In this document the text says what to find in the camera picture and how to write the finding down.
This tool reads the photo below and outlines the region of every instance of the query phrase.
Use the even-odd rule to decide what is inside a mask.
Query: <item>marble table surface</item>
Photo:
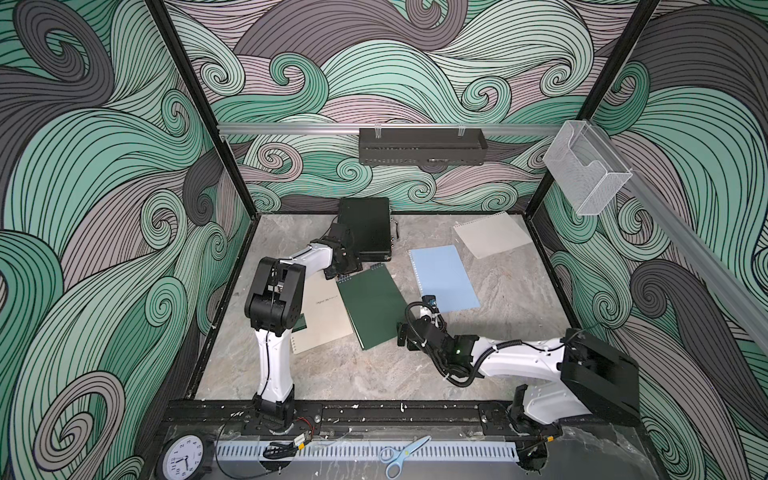
[[[386,267],[406,301],[420,300],[408,250],[454,244],[481,306],[444,314],[449,333],[523,340],[561,336],[568,320],[533,243],[476,259],[452,226],[479,217],[394,215],[401,237]],[[261,217],[197,399],[253,397],[259,384],[259,351],[243,305],[257,264],[264,256],[295,253],[321,236],[332,219],[332,215]],[[522,218],[515,219],[525,229]],[[521,383],[541,383],[522,377],[492,377],[476,379],[461,389],[444,380],[424,353],[398,347],[395,339],[362,351],[353,334],[299,355],[291,353],[290,368],[297,399],[511,399]]]

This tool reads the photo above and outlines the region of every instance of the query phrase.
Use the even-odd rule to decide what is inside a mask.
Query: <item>spiral binding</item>
[[[419,285],[419,295],[424,295],[422,281],[419,279],[419,271],[416,270],[416,264],[413,263],[413,250],[408,251],[408,256],[411,257],[411,267],[413,268],[413,274],[416,275],[416,283]]]
[[[465,225],[472,225],[473,223],[482,222],[483,220],[487,220],[488,218],[493,218],[493,217],[496,217],[498,215],[506,215],[506,214],[507,214],[507,212],[498,212],[498,213],[493,214],[493,215],[488,215],[487,217],[476,218],[476,219],[471,220],[469,222],[461,223],[459,225],[454,225],[453,227],[454,228],[459,228],[459,227],[463,227]]]
[[[383,267],[383,266],[385,266],[385,265],[384,265],[384,263],[374,263],[373,265],[371,265],[371,266],[368,268],[368,270],[375,270],[375,269],[377,269],[377,268],[381,268],[381,267]],[[344,283],[344,282],[346,282],[347,280],[349,280],[350,278],[352,278],[352,275],[351,275],[351,274],[347,274],[347,275],[339,275],[339,278],[338,278],[338,279],[336,279],[336,283]]]

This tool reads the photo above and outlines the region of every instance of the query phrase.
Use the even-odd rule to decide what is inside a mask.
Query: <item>scissors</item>
[[[423,447],[424,444],[430,440],[432,440],[430,435],[421,437],[415,442],[406,445],[406,447],[401,451],[397,451],[392,447],[384,447],[381,449],[381,452],[379,452],[379,460],[381,460],[382,463],[388,464],[386,466],[386,477],[389,480],[395,480],[395,478],[398,478],[402,473],[402,461],[405,460],[408,455],[412,455],[413,452]],[[397,468],[397,472],[395,472],[394,475],[390,475],[389,470],[394,468]]]

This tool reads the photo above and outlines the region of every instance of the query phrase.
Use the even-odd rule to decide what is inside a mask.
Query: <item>black edge trim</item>
[[[568,323],[571,324],[571,327],[580,329],[581,324],[579,323],[578,318],[576,318],[576,313],[571,306],[571,302],[568,301],[568,296],[565,294],[563,286],[560,284],[560,279],[558,279],[557,274],[554,272],[554,267],[549,261],[549,257],[547,257],[547,251],[544,250],[544,245],[541,243],[541,239],[538,237],[538,232],[536,231],[536,227],[533,224],[531,216],[525,214],[523,215],[523,220],[525,220],[525,226],[528,227],[528,232],[531,233],[531,240],[533,240],[533,244],[536,246],[538,255],[541,257],[541,262],[544,264],[544,269],[547,270],[547,275],[549,275],[549,280],[552,282],[554,292],[558,295],[560,304],[563,306],[563,311],[565,312],[565,316],[568,318]]]
[[[205,337],[203,350],[197,357],[197,363],[195,364],[194,370],[192,371],[192,378],[190,379],[189,386],[187,387],[187,394],[184,396],[184,398],[187,400],[193,399],[197,394],[197,388],[200,386],[200,381],[203,379],[203,373],[205,373],[205,367],[208,365],[210,353],[214,350],[214,343],[216,342],[216,337],[219,334],[221,322],[224,319],[224,314],[227,312],[227,307],[230,304],[232,292],[235,290],[237,279],[240,278],[240,271],[243,269],[243,263],[245,263],[248,250],[250,249],[250,244],[253,241],[253,236],[256,233],[256,228],[258,225],[259,219],[256,218],[251,220],[250,225],[248,226],[248,231],[246,232],[245,238],[243,239],[243,245],[240,246],[240,252],[237,254],[237,260],[235,262],[234,268],[232,269],[232,273],[230,274],[230,279],[227,281],[227,286],[224,288],[224,294],[221,296],[221,300],[219,300],[216,316],[214,317],[214,321],[210,324],[208,335]]]
[[[155,25],[160,31],[160,35],[162,35],[163,40],[165,41],[170,56],[176,64],[181,80],[190,92],[192,103],[194,103],[197,113],[203,120],[203,125],[205,125],[208,134],[213,140],[214,147],[223,161],[224,167],[230,174],[230,179],[235,186],[235,190],[237,190],[237,193],[240,195],[240,199],[245,205],[248,216],[251,217],[251,219],[257,218],[259,214],[256,210],[256,205],[253,203],[253,200],[248,193],[245,180],[243,180],[243,177],[240,175],[240,171],[237,168],[237,162],[232,155],[232,150],[230,150],[229,146],[224,143],[219,135],[218,122],[216,121],[214,110],[210,107],[208,100],[205,98],[203,88],[200,86],[200,82],[194,74],[194,69],[192,69],[192,62],[189,57],[187,57],[187,52],[181,44],[179,34],[176,32],[174,23],[170,19],[170,15],[168,14],[167,8],[165,8],[163,0],[144,0],[144,2],[147,4],[147,8],[149,8],[149,12],[152,14]]]
[[[507,212],[510,215],[522,215],[525,212],[523,210],[467,210],[467,211],[461,211],[461,210],[450,210],[450,211],[436,211],[436,210],[427,210],[427,211],[413,211],[413,210],[406,210],[406,211],[397,211],[392,210],[391,215],[493,215],[497,214],[498,212]],[[338,210],[296,210],[296,211],[288,211],[288,212],[260,212],[260,215],[338,215]]]
[[[616,40],[616,47],[611,52],[611,56],[608,61],[605,62],[605,66],[600,70],[598,79],[592,85],[592,89],[587,95],[587,99],[581,106],[581,110],[576,115],[576,120],[590,120],[594,113],[598,110],[600,103],[603,101],[603,97],[608,93],[608,89],[614,83],[614,79],[621,73],[621,69],[624,67],[624,63],[627,62],[627,58],[632,53],[637,40],[645,29],[645,25],[650,21],[650,17],[654,14],[656,6],[660,0],[640,0],[632,12],[632,16],[627,23],[627,27],[621,32],[618,40]],[[531,201],[528,202],[528,208],[525,209],[525,214],[533,216],[536,213],[541,202],[544,201],[544,195],[549,192],[549,187],[554,183],[554,178],[547,172],[544,178],[541,179],[536,191],[531,197]]]

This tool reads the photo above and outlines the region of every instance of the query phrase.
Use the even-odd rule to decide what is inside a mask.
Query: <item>swirl pattern wallpaper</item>
[[[167,1],[219,122],[382,124],[574,119],[635,5]],[[521,212],[551,139],[489,140],[486,164],[431,170],[364,167],[352,136],[229,138],[262,211],[335,210],[340,197],[385,196],[393,210]]]
[[[0,4],[0,476],[136,478],[250,224],[142,0]]]
[[[768,5],[697,3],[656,12],[593,121],[768,310]],[[554,185],[534,223],[582,326],[639,362],[671,478],[764,480],[768,359],[632,193],[577,217]]]

